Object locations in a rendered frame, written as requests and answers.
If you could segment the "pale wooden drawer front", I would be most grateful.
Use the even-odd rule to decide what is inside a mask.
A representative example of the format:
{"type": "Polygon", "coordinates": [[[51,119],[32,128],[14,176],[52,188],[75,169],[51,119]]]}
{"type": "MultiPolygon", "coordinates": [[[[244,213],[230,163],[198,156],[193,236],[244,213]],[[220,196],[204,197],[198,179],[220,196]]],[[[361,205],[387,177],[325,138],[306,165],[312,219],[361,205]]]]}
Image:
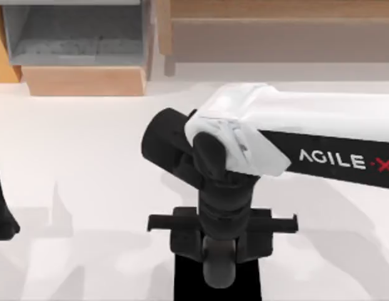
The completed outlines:
{"type": "Polygon", "coordinates": [[[140,66],[23,66],[32,96],[142,96],[147,71],[140,66]]]}

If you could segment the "grey pierced drawer inside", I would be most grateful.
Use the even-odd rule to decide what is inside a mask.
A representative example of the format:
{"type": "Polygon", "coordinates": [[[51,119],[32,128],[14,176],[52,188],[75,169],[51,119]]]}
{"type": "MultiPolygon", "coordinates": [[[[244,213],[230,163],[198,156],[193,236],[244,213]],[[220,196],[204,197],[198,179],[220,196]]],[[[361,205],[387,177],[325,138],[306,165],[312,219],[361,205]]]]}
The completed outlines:
{"type": "Polygon", "coordinates": [[[140,66],[150,0],[0,0],[13,65],[140,66]]]}

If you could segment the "wooden cupboard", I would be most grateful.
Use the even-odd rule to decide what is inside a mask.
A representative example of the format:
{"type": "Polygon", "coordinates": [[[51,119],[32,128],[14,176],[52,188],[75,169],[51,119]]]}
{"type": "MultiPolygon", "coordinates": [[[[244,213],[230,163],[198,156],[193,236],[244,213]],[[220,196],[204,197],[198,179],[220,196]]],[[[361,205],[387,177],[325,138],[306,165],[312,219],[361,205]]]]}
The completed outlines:
{"type": "Polygon", "coordinates": [[[2,7],[0,6],[0,83],[19,83],[21,77],[21,67],[12,66],[9,63],[2,7]]]}

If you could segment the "wooden open shelf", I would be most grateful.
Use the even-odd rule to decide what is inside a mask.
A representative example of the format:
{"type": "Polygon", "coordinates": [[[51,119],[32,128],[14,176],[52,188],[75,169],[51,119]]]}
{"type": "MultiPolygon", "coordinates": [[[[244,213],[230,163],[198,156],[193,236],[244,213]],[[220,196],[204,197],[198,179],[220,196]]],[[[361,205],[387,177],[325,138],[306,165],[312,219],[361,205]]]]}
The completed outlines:
{"type": "Polygon", "coordinates": [[[389,63],[389,0],[153,0],[176,63],[389,63]]]}

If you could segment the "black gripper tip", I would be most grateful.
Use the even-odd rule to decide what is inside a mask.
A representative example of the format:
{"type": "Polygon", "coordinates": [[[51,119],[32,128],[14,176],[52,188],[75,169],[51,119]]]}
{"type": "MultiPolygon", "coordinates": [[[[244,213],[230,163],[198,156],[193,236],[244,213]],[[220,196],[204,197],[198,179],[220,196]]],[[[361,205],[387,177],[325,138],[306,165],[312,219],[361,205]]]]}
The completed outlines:
{"type": "Polygon", "coordinates": [[[0,241],[9,241],[20,232],[20,226],[10,212],[0,181],[0,241]]]}

